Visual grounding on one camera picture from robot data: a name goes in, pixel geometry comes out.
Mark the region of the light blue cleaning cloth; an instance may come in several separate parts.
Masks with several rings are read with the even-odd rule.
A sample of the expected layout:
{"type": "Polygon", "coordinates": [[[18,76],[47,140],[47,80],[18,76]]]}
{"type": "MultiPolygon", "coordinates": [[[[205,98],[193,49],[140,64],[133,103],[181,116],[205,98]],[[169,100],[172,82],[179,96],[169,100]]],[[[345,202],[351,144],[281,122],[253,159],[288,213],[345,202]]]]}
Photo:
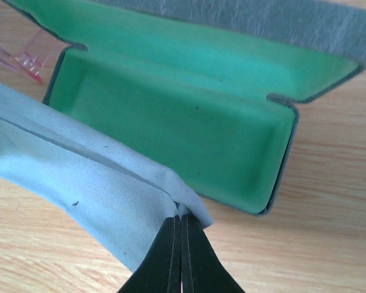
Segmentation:
{"type": "Polygon", "coordinates": [[[172,169],[3,84],[0,177],[65,210],[131,271],[166,218],[213,222],[172,169]]]}

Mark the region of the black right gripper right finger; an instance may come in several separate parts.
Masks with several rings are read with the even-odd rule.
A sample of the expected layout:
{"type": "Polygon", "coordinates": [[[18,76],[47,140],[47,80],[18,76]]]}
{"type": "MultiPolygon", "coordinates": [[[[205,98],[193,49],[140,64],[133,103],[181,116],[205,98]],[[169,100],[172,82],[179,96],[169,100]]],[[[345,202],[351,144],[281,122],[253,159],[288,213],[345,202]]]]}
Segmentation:
{"type": "Polygon", "coordinates": [[[237,293],[244,290],[216,256],[198,219],[181,219],[181,277],[183,292],[237,293]]]}

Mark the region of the grey-green glasses case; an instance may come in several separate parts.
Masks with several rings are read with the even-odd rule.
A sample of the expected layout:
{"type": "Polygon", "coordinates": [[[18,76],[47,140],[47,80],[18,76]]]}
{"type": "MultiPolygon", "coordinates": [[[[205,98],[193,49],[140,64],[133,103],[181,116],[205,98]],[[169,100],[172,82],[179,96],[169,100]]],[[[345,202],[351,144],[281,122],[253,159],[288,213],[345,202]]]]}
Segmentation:
{"type": "Polygon", "coordinates": [[[9,1],[70,44],[44,103],[254,215],[309,103],[366,69],[366,10],[327,1],[9,1]]]}

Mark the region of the pink sunglasses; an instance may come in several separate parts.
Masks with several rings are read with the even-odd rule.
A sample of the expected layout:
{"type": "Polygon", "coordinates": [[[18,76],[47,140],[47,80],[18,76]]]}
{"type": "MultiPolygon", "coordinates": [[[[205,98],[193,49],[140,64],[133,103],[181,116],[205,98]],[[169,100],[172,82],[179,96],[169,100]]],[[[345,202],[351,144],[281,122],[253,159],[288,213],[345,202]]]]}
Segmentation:
{"type": "Polygon", "coordinates": [[[0,45],[0,66],[42,84],[52,75],[50,69],[55,67],[56,58],[67,46],[67,43],[40,29],[15,52],[0,45]]]}

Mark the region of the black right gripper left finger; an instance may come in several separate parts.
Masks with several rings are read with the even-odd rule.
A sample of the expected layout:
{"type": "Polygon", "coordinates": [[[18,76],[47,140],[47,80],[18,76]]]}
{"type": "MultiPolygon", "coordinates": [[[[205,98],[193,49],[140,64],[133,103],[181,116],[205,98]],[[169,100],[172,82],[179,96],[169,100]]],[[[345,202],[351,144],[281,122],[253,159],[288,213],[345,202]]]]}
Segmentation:
{"type": "Polygon", "coordinates": [[[144,260],[119,293],[181,291],[181,219],[165,219],[144,260]]]}

